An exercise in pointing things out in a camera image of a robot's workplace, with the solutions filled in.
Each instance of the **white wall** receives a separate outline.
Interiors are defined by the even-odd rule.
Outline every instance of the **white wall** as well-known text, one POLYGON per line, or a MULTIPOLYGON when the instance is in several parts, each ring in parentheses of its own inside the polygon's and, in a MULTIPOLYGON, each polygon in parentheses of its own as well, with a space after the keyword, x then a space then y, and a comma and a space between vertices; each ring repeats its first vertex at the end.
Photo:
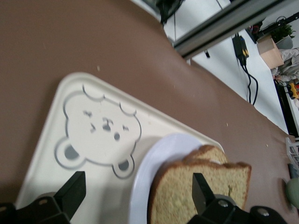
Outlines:
MULTIPOLYGON (((295 0, 293 3, 267 16, 267 18, 263 21, 262 28, 265 28, 269 24, 275 22, 280 16, 285 16, 287 18, 297 12, 299 12, 299 0, 295 0)), ((292 26, 293 30, 296 31, 293 34, 295 37, 292 39, 294 48, 299 48, 299 19, 291 22, 290 25, 292 26)))

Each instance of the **bear face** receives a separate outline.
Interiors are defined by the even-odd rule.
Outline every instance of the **bear face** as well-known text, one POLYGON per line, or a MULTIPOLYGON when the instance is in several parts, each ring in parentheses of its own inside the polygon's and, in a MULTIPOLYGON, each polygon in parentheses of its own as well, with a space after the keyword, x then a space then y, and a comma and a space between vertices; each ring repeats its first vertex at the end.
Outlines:
POLYGON ((121 103, 105 96, 93 98, 84 88, 64 101, 65 136, 55 148, 56 161, 64 168, 76 169, 86 161, 112 166, 119 178, 134 170, 132 153, 141 137, 136 111, 126 112, 121 103))

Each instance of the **white basket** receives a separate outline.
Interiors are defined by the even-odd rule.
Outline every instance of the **white basket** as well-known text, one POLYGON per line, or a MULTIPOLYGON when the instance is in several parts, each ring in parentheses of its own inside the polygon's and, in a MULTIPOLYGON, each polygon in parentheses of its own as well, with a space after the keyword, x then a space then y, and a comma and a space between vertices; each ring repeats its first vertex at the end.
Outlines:
POLYGON ((285 139, 286 154, 288 155, 291 163, 294 165, 297 174, 299 175, 299 142, 292 143, 289 138, 285 139))

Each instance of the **cardboard box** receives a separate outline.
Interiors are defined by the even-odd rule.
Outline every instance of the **cardboard box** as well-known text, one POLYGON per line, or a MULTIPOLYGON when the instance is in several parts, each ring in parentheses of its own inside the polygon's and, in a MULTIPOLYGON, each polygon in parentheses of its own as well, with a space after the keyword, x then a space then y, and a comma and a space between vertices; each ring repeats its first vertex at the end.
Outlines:
POLYGON ((257 41, 257 49, 261 58, 270 69, 284 64, 280 52, 271 36, 263 37, 257 41))

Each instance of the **white tray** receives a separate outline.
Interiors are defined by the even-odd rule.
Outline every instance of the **white tray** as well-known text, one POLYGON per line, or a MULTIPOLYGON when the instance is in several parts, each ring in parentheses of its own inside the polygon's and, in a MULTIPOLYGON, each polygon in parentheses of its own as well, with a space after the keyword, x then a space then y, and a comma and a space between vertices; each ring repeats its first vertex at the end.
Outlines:
POLYGON ((187 133, 222 148, 90 74, 70 74, 59 84, 16 207, 56 192, 76 170, 83 170, 86 197, 72 224, 128 223, 130 192, 141 160, 171 133, 187 133))

